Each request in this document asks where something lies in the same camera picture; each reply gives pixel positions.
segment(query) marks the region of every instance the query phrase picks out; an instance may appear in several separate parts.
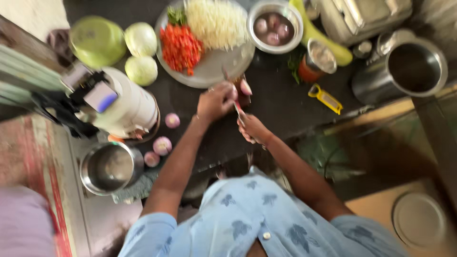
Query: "steel plate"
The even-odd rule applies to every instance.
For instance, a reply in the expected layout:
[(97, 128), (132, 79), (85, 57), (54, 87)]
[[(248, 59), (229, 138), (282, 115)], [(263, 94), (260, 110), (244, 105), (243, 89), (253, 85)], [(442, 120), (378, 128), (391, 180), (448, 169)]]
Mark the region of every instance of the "steel plate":
[[(173, 7), (184, 7), (184, 2), (178, 0), (170, 4)], [(244, 9), (244, 14), (247, 18), (247, 12)], [(165, 28), (168, 23), (167, 9), (165, 8), (160, 14), (154, 31), (159, 41), (157, 49), (157, 59), (164, 69), (170, 74), (175, 80), (181, 82), (184, 85), (195, 87), (195, 88), (209, 88), (210, 86), (223, 81), (224, 75), (221, 72), (221, 67), (224, 65), (229, 77), (237, 77), (242, 75), (249, 67), (249, 64), (254, 57), (255, 46), (248, 40), (246, 43), (239, 47), (233, 48), (233, 50), (207, 50), (198, 63), (194, 67), (194, 75), (187, 76), (184, 73), (172, 70), (162, 58), (162, 42), (160, 41), (160, 29)]]

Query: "light blue shirt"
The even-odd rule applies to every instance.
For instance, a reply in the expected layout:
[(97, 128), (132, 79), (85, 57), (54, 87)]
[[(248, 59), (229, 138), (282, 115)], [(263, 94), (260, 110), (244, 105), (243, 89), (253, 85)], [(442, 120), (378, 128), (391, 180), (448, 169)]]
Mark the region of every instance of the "light blue shirt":
[(141, 217), (119, 257), (241, 257), (256, 239), (269, 257), (407, 256), (374, 220), (343, 215), (328, 222), (274, 181), (251, 173), (214, 183), (198, 214), (179, 226), (166, 213)]

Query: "cabbage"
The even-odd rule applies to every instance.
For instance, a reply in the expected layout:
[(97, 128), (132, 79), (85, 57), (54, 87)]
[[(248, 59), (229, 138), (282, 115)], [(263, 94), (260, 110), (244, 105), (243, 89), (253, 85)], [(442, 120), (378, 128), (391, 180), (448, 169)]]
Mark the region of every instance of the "cabbage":
[(157, 38), (154, 29), (145, 22), (130, 25), (125, 30), (125, 43), (133, 56), (154, 56), (157, 51)]
[(147, 86), (157, 79), (157, 63), (150, 56), (131, 56), (125, 62), (128, 78), (140, 86)]

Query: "kitchen counter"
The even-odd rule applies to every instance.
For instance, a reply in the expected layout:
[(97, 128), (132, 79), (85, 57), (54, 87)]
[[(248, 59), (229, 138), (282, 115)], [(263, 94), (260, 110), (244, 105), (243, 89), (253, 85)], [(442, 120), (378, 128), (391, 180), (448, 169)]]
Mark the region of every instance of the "kitchen counter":
[[(64, 0), (64, 6), (70, 25), (86, 15), (99, 15), (125, 29), (139, 21), (154, 26), (156, 19), (169, 2)], [(249, 10), (255, 0), (238, 2)], [(116, 68), (123, 70), (125, 59), (124, 57)], [(254, 95), (251, 97), (251, 105), (244, 110), (257, 116), (281, 139), (301, 135), (315, 126), (333, 122), (341, 117), (316, 98), (308, 97), (311, 85), (297, 85), (287, 68), (288, 59), (289, 54), (271, 55), (256, 49), (254, 59), (245, 73)], [(353, 62), (347, 67), (338, 68), (335, 74), (318, 80), (322, 89), (341, 102), (344, 107), (342, 114), (362, 107), (350, 88), (351, 77), (361, 65), (362, 61)], [(161, 113), (161, 126), (157, 135), (169, 137), (175, 145), (195, 114), (199, 95), (204, 90), (177, 82), (161, 65), (158, 66), (159, 76), (156, 82), (146, 87), (146, 90), (156, 97)], [(181, 119), (181, 125), (177, 129), (169, 129), (163, 123), (165, 115), (170, 112), (177, 113)], [(236, 118), (236, 113), (233, 112), (211, 126), (198, 151), (194, 172), (203, 171), (260, 147), (245, 141), (238, 131)], [(138, 144), (137, 147), (145, 153), (152, 150), (152, 142), (151, 140)]]

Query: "hand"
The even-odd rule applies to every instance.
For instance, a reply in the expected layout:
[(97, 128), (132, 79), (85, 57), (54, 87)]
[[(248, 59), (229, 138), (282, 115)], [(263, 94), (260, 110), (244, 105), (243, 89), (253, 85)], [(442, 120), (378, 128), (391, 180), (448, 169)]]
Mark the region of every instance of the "hand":
[(268, 130), (254, 115), (245, 114), (242, 111), (239, 115), (243, 122), (239, 119), (236, 122), (238, 123), (239, 131), (248, 142), (266, 145), (273, 137), (273, 133)]
[(235, 86), (228, 81), (223, 81), (200, 95), (197, 116), (209, 125), (233, 110), (237, 98)]

